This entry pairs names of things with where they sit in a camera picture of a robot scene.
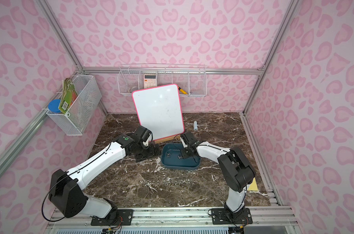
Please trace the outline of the teal plastic storage box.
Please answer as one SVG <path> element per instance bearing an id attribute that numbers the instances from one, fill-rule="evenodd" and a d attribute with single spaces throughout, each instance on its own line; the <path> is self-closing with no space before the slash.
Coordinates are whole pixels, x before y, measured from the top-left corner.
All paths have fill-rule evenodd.
<path id="1" fill-rule="evenodd" d="M 196 170 L 201 162 L 201 159 L 197 156 L 183 159 L 180 153 L 180 149 L 183 148 L 182 143 L 168 143 L 163 147 L 161 162 L 168 169 L 175 170 Z M 166 153 L 172 151 L 172 156 L 166 158 Z"/>

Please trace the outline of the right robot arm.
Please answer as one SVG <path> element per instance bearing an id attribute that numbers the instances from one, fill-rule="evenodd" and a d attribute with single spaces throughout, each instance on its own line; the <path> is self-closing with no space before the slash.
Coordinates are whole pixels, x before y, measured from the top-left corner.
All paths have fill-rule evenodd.
<path id="1" fill-rule="evenodd" d="M 191 132 L 180 136 L 184 159 L 201 157 L 219 164 L 223 177 L 229 186 L 229 194 L 224 205 L 227 221 L 238 218 L 245 210 L 245 198 L 256 171 L 243 151 L 238 147 L 223 148 L 207 141 L 197 140 Z"/>

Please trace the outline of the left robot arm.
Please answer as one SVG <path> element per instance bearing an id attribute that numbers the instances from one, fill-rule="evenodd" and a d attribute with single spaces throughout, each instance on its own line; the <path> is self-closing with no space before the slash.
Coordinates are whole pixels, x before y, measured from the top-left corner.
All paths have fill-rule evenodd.
<path id="1" fill-rule="evenodd" d="M 140 162 L 160 154 L 159 145 L 153 141 L 152 132 L 139 126 L 135 132 L 120 134 L 103 150 L 83 163 L 66 171 L 52 174 L 50 190 L 45 196 L 64 218 L 83 214 L 92 218 L 91 225 L 121 225 L 123 218 L 118 207 L 109 199 L 98 199 L 83 191 L 98 175 L 126 156 L 134 155 Z"/>

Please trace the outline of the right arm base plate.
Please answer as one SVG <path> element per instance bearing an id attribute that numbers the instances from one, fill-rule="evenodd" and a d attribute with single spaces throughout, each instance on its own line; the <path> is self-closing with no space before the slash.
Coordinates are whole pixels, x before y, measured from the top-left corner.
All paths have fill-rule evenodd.
<path id="1" fill-rule="evenodd" d="M 243 208 L 239 212 L 233 213 L 225 208 L 212 208 L 208 211 L 214 225 L 235 224 L 246 226 L 253 224 L 252 215 L 248 208 Z"/>

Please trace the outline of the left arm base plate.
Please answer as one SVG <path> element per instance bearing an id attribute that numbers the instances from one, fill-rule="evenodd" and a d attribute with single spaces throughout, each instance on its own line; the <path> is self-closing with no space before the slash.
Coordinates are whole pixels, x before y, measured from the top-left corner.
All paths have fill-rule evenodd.
<path id="1" fill-rule="evenodd" d="M 130 226 L 133 214 L 133 209 L 119 209 L 109 213 L 105 218 L 93 216 L 91 226 Z"/>

